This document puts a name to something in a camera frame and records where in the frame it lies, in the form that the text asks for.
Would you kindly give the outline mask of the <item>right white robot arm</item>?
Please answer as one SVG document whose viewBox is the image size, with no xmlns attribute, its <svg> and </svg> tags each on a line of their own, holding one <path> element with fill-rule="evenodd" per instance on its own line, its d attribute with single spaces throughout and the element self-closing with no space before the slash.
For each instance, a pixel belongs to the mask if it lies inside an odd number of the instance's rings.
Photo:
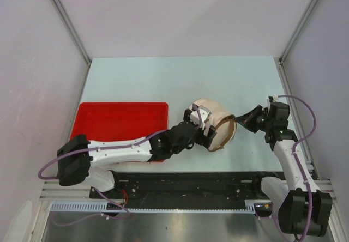
<svg viewBox="0 0 349 242">
<path fill-rule="evenodd" d="M 288 104 L 273 101 L 266 108 L 258 105 L 236 121 L 250 132 L 265 133 L 265 142 L 278 158 L 286 179 L 283 184 L 277 177 L 262 177 L 252 184 L 252 194 L 258 199 L 268 197 L 281 232 L 303 241 L 307 235 L 326 234 L 333 200 L 330 194 L 321 191 L 307 170 L 304 156 L 297 148 L 297 136 L 288 128 L 289 116 Z"/>
</svg>

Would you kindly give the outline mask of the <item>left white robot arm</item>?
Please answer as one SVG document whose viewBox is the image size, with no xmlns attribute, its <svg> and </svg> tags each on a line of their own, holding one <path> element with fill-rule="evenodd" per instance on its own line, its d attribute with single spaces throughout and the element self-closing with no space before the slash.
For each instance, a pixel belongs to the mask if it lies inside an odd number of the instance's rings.
<svg viewBox="0 0 349 242">
<path fill-rule="evenodd" d="M 114 173 L 103 166 L 121 162 L 158 162 L 199 144 L 208 126 L 211 111 L 203 106 L 187 109 L 184 120 L 170 129 L 134 140 L 102 142 L 77 135 L 57 152 L 58 181 L 61 186 L 85 184 L 108 198 L 121 188 Z"/>
</svg>

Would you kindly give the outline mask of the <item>beige mesh laundry bag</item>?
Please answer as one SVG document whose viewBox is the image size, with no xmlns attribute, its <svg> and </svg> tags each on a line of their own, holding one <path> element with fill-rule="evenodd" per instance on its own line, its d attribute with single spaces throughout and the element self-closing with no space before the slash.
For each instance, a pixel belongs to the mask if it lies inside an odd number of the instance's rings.
<svg viewBox="0 0 349 242">
<path fill-rule="evenodd" d="M 209 125 L 216 127 L 217 135 L 214 137 L 209 152 L 217 152 L 224 149 L 224 146 L 231 141 L 237 130 L 237 122 L 235 116 L 230 114 L 221 104 L 212 99 L 201 98 L 194 101 L 192 104 L 202 105 L 211 111 Z"/>
</svg>

